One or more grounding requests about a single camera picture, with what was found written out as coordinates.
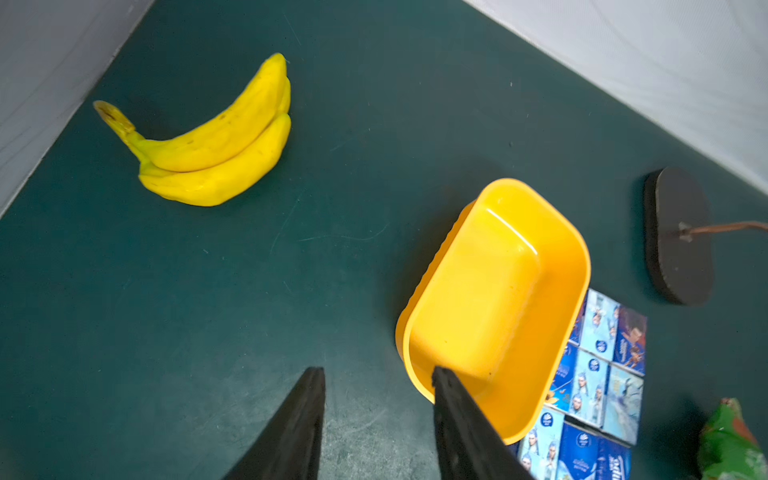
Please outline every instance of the yellow plastic bowl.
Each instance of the yellow plastic bowl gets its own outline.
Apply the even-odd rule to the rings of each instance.
[[[586,293],[579,232],[528,185],[503,178],[469,204],[397,322],[413,385],[435,402],[452,369],[511,444],[533,428]]]

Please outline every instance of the banana bunch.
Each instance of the banana bunch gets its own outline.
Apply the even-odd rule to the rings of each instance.
[[[215,118],[170,140],[148,140],[114,105],[101,119],[138,157],[139,181],[168,200],[212,207],[243,193],[280,159],[290,133],[286,60],[269,57],[243,93]]]

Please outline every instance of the scratch on table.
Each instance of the scratch on table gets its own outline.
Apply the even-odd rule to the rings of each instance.
[[[190,474],[187,476],[187,480],[189,478],[194,478],[194,476],[197,474],[197,471],[200,470],[200,467],[208,460],[208,457],[210,456],[210,453],[205,454],[192,468],[190,471]]]
[[[317,237],[303,238],[303,239],[299,240],[299,242],[308,242],[310,240],[318,240],[320,238],[328,238],[328,237],[344,238],[344,239],[347,239],[347,240],[355,240],[355,241],[358,241],[358,242],[367,242],[368,240],[373,240],[374,238],[376,238],[379,235],[381,235],[382,233],[384,233],[384,230],[386,230],[387,227],[389,227],[389,223],[386,224],[384,226],[384,228],[379,230],[379,232],[377,234],[372,235],[371,237],[366,237],[366,238],[348,237],[347,235],[335,235],[334,233],[329,233],[328,235],[318,235]]]
[[[378,419],[382,418],[382,415],[384,415],[385,413],[386,413],[386,409],[383,409],[383,410],[382,410],[381,412],[379,412],[379,413],[378,413],[378,414],[377,414],[375,417],[373,417],[373,420],[371,420],[370,422],[366,423],[366,424],[365,424],[365,425],[363,425],[363,426],[357,427],[356,429],[350,429],[350,430],[347,430],[347,431],[346,431],[346,434],[347,434],[347,435],[349,435],[350,433],[355,433],[355,432],[359,432],[359,431],[361,431],[361,430],[365,430],[365,429],[367,429],[368,427],[370,427],[371,425],[373,425],[374,423],[376,423],[376,420],[378,420]]]
[[[235,410],[236,407],[240,406],[240,403],[234,402],[231,405],[225,407],[224,409],[221,409],[217,412],[212,413],[202,424],[194,427],[192,429],[192,432],[198,432],[202,429],[205,429],[205,427],[208,426],[211,420],[213,419],[221,419],[225,415],[229,415],[233,410]]]
[[[290,24],[290,20],[288,20],[288,16],[286,15],[285,12],[283,12],[283,17],[285,17],[286,23],[290,27],[290,31],[293,32],[293,36],[296,37],[296,41],[299,42],[299,46],[301,46],[301,41],[299,40],[299,35],[296,35],[296,30],[293,30],[293,25]]]
[[[272,250],[275,249],[275,243],[277,243],[277,239],[280,238],[280,234],[283,232],[283,229],[288,224],[288,220],[290,220],[290,216],[293,215],[293,211],[296,209],[296,205],[299,204],[299,200],[301,200],[301,196],[304,194],[304,190],[301,190],[301,193],[298,197],[296,197],[296,202],[293,203],[293,208],[290,209],[290,212],[288,213],[288,217],[286,217],[286,221],[283,222],[283,226],[280,227],[280,231],[277,232],[277,235],[275,235],[275,240],[272,240],[272,246],[270,247],[270,255],[272,256]]]
[[[366,132],[368,132],[368,131],[371,131],[371,128],[370,128],[370,127],[368,127],[368,128],[367,128],[367,129],[365,129],[365,130],[359,131],[359,132],[357,132],[356,134],[354,134],[353,136],[351,136],[351,137],[347,138],[346,140],[344,140],[344,141],[343,141],[343,142],[341,142],[340,144],[336,145],[334,148],[331,148],[330,150],[328,150],[328,153],[331,153],[332,151],[335,151],[335,150],[338,150],[338,149],[340,149],[340,148],[341,148],[341,147],[343,147],[344,145],[348,144],[350,141],[354,140],[355,138],[359,137],[360,135],[362,135],[362,134],[364,134],[364,133],[366,133]]]

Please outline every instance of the brown wire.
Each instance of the brown wire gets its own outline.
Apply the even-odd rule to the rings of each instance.
[[[689,235],[695,235],[696,233],[733,232],[736,230],[747,230],[750,228],[754,228],[756,230],[765,230],[766,232],[768,232],[768,223],[736,222],[736,223],[727,223],[725,225],[710,225],[709,227],[691,228],[686,233],[688,233]]]

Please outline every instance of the green package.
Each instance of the green package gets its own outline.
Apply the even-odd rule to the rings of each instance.
[[[720,401],[699,440],[703,480],[768,480],[766,458],[744,423],[738,400]]]

